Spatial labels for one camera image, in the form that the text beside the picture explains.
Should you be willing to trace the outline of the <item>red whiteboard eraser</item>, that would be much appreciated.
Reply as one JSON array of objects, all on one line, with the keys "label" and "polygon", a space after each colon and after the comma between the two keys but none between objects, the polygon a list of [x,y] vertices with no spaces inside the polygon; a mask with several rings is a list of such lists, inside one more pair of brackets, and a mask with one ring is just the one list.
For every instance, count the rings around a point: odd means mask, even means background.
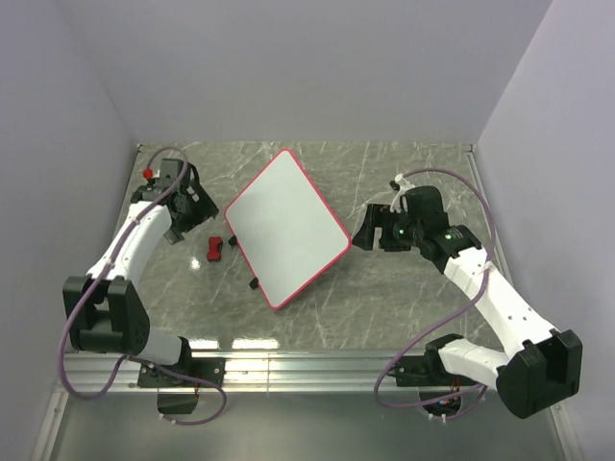
[{"label": "red whiteboard eraser", "polygon": [[222,257],[222,248],[224,245],[224,240],[220,236],[211,236],[208,239],[208,251],[206,255],[206,260],[208,262],[218,262]]}]

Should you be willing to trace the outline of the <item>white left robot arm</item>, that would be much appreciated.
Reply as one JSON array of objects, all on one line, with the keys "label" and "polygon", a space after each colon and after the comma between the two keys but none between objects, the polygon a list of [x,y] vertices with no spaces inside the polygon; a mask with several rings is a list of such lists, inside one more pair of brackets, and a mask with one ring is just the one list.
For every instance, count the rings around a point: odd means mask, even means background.
[{"label": "white left robot arm", "polygon": [[160,370],[173,386],[197,378],[187,339],[152,327],[137,285],[161,239],[170,244],[217,216],[219,209],[200,184],[186,156],[165,158],[158,173],[147,167],[145,183],[133,194],[127,217],[100,259],[83,276],[62,287],[66,324],[57,367],[61,383],[65,348],[117,353]]}]

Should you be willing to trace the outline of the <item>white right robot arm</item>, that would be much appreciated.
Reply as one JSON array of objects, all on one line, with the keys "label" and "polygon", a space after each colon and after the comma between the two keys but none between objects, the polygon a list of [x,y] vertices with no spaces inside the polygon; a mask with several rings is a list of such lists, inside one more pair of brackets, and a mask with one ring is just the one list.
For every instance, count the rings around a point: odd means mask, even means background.
[{"label": "white right robot arm", "polygon": [[582,343],[570,329],[541,317],[491,263],[465,226],[450,223],[440,191],[431,185],[402,191],[391,205],[371,204],[352,243],[363,251],[418,249],[456,285],[496,333],[494,351],[451,333],[430,341],[422,358],[400,357],[388,367],[398,386],[470,382],[497,391],[504,406],[525,419],[578,392]]}]

